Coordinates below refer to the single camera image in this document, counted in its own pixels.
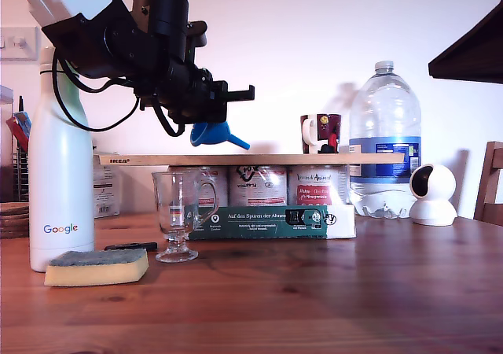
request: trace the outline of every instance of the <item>security camera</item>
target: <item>security camera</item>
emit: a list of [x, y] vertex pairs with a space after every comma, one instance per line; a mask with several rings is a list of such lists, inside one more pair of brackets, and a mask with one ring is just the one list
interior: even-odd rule
[[450, 226], [457, 213], [449, 202], [456, 190], [453, 173], [443, 165], [426, 164], [410, 177], [410, 191], [417, 201], [409, 216], [425, 226]]

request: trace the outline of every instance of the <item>glass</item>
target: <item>glass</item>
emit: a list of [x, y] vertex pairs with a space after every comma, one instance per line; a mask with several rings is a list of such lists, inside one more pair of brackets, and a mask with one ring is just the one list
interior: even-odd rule
[[[167, 249], [156, 255], [160, 262], [184, 262], [197, 257], [197, 251], [187, 248], [186, 239], [194, 227], [199, 227], [218, 210], [215, 184], [202, 183], [201, 172], [196, 169], [160, 171], [152, 173], [154, 195], [160, 230], [167, 240]], [[199, 194], [203, 185], [209, 185], [215, 195], [213, 209], [199, 215]]]

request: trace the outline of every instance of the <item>wooden chair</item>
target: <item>wooden chair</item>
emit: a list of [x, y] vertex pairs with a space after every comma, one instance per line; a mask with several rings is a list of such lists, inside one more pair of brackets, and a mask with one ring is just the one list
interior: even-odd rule
[[503, 226], [503, 204], [496, 203], [497, 182], [503, 168], [503, 143], [488, 142], [473, 219]]

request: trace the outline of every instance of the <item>sponge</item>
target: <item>sponge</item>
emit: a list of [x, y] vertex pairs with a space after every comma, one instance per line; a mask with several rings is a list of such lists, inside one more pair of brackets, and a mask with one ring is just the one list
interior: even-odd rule
[[149, 267], [145, 249], [66, 252], [51, 260], [46, 286], [97, 286], [136, 282]]

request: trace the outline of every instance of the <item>tin can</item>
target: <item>tin can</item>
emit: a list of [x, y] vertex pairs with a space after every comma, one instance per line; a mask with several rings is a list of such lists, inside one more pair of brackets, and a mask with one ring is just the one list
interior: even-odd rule
[[346, 202], [345, 166], [296, 165], [289, 168], [289, 205], [343, 205]]
[[[185, 169], [201, 172], [201, 183], [213, 181], [218, 196], [218, 206], [229, 205], [227, 167], [170, 167], [170, 169]], [[199, 194], [199, 207], [212, 207], [215, 203], [213, 190], [209, 185], [201, 187]]]
[[229, 169], [231, 206], [285, 206], [287, 170], [281, 166], [239, 166]]

